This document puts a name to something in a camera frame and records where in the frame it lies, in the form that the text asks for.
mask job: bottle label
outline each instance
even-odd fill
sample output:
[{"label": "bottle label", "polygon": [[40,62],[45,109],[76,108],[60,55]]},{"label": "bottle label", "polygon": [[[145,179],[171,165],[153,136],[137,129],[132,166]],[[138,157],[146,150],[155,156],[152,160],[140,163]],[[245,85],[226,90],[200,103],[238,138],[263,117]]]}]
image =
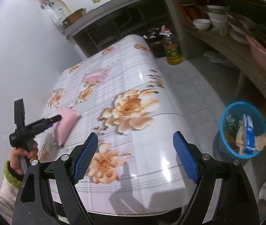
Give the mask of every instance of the bottle label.
[{"label": "bottle label", "polygon": [[168,58],[176,58],[180,56],[181,48],[178,44],[165,45],[165,55]]}]

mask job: shelf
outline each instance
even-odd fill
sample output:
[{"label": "shelf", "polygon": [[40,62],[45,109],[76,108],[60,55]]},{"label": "shelf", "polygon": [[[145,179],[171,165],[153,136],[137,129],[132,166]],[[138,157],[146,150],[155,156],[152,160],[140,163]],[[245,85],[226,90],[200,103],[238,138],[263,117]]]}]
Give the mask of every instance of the shelf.
[{"label": "shelf", "polygon": [[249,46],[240,44],[228,35],[221,36],[211,31],[199,31],[186,26],[183,31],[194,35],[231,60],[266,98],[266,72],[253,58]]}]

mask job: human hand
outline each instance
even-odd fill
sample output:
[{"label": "human hand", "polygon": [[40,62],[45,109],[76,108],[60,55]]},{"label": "human hand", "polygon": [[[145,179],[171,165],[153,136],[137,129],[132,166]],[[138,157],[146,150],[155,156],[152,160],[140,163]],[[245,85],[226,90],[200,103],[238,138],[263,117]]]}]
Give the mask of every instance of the human hand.
[{"label": "human hand", "polygon": [[10,167],[19,175],[24,175],[24,171],[21,166],[20,156],[27,156],[30,160],[30,163],[33,160],[38,160],[38,148],[37,142],[33,144],[33,151],[30,153],[23,148],[15,148],[10,153]]}]

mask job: floral tablecloth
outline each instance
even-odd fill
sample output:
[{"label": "floral tablecloth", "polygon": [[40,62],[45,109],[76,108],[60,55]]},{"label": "floral tablecloth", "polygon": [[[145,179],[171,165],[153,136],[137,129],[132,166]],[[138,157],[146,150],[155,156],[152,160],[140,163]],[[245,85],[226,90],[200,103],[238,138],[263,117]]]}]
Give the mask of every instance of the floral tablecloth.
[{"label": "floral tablecloth", "polygon": [[[70,153],[95,132],[98,152],[76,185],[86,210],[154,215],[186,205],[194,185],[178,161],[172,135],[179,130],[190,143],[196,140],[173,93],[144,39],[125,37],[63,72],[43,117],[65,106],[82,117],[62,148],[51,130],[43,133],[40,160]],[[55,181],[50,185],[60,202]]]}]

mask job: green cuff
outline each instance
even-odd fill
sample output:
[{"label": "green cuff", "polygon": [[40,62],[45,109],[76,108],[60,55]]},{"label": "green cuff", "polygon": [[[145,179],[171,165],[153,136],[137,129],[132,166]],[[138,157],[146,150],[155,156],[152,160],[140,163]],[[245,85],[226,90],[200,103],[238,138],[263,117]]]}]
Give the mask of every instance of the green cuff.
[{"label": "green cuff", "polygon": [[15,187],[15,188],[17,188],[19,190],[20,187],[21,187],[22,182],[17,180],[17,178],[12,176],[12,174],[9,172],[8,163],[9,163],[9,161],[6,161],[5,165],[4,165],[4,176],[7,179],[7,181],[10,184],[12,184],[13,187]]}]

